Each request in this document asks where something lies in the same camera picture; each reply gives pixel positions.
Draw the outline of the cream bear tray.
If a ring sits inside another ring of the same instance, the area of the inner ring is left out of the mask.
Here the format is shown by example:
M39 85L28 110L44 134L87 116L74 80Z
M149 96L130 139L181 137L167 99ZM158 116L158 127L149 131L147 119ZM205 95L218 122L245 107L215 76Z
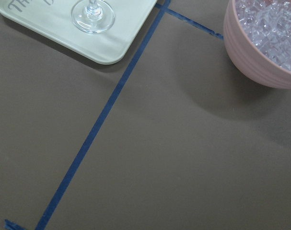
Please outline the cream bear tray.
M120 61L145 20L154 0L110 0L115 23L101 34L80 31L71 20L74 0L0 0L0 13L52 41L103 65Z

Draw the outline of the clear wine glass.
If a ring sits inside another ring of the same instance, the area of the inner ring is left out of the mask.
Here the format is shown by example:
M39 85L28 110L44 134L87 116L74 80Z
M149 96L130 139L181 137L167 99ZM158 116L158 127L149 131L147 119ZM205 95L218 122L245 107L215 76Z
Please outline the clear wine glass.
M79 0L70 12L72 23L87 34L100 34L115 22L112 7L104 0Z

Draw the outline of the pink bowl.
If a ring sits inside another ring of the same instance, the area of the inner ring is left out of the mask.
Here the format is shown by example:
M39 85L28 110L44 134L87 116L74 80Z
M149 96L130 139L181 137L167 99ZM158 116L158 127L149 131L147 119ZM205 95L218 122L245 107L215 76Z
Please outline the pink bowl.
M291 89L291 72L262 54L239 23L235 1L230 0L223 22L223 39L232 63L249 79L277 89Z

